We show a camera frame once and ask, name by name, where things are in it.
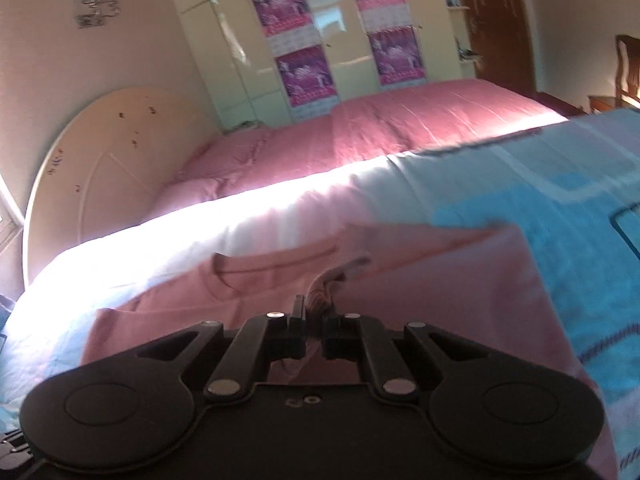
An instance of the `bed headboard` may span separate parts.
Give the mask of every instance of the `bed headboard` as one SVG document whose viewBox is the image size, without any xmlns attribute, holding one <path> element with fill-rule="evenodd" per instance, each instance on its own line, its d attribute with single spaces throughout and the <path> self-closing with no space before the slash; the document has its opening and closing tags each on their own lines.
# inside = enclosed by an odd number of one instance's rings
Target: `bed headboard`
<svg viewBox="0 0 640 480">
<path fill-rule="evenodd" d="M 80 112 L 31 191 L 25 286 L 63 251 L 138 224 L 163 184 L 219 134 L 194 104 L 157 88 L 119 90 Z"/>
</svg>

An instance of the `pink bedspread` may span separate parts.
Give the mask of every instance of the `pink bedspread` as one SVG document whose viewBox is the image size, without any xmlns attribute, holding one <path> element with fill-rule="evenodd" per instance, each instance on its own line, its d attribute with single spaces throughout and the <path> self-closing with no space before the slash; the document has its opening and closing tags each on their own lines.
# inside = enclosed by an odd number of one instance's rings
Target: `pink bedspread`
<svg viewBox="0 0 640 480">
<path fill-rule="evenodd" d="M 329 116 L 239 132 L 201 150 L 145 220 L 380 155 L 443 150 L 565 120 L 535 101 L 478 79 L 354 99 Z"/>
</svg>

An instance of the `door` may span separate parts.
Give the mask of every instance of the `door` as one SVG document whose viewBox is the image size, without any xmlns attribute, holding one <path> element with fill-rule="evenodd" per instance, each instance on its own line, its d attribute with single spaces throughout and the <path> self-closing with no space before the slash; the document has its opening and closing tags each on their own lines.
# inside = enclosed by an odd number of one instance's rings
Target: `door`
<svg viewBox="0 0 640 480">
<path fill-rule="evenodd" d="M 525 96 L 535 93 L 529 24 L 522 0 L 462 0 L 471 49 L 486 79 Z"/>
</svg>

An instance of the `wall lamp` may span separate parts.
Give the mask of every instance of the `wall lamp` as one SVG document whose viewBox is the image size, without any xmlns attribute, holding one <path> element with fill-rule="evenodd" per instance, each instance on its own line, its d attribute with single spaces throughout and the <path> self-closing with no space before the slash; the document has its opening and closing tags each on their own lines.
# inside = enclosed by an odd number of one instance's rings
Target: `wall lamp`
<svg viewBox="0 0 640 480">
<path fill-rule="evenodd" d="M 79 28 L 100 27 L 104 25 L 105 18 L 115 18 L 120 13 L 118 0 L 81 0 L 83 4 L 91 9 L 89 14 L 76 16 Z M 109 7 L 108 14 L 102 12 L 102 6 Z"/>
</svg>

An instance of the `pillow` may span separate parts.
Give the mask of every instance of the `pillow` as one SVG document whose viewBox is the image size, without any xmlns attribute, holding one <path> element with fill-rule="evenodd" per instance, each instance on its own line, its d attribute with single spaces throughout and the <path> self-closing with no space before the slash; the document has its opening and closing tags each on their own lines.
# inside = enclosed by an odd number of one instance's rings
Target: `pillow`
<svg viewBox="0 0 640 480">
<path fill-rule="evenodd" d="M 251 164 L 271 132 L 268 127 L 244 130 L 217 140 L 205 146 L 204 150 L 197 149 L 176 180 L 184 182 L 196 178 L 214 178 Z"/>
<path fill-rule="evenodd" d="M 153 218 L 184 209 L 194 204 L 216 200 L 228 178 L 199 178 L 184 182 L 174 182 L 166 186 L 156 198 L 151 211 L 140 221 L 141 224 Z"/>
</svg>

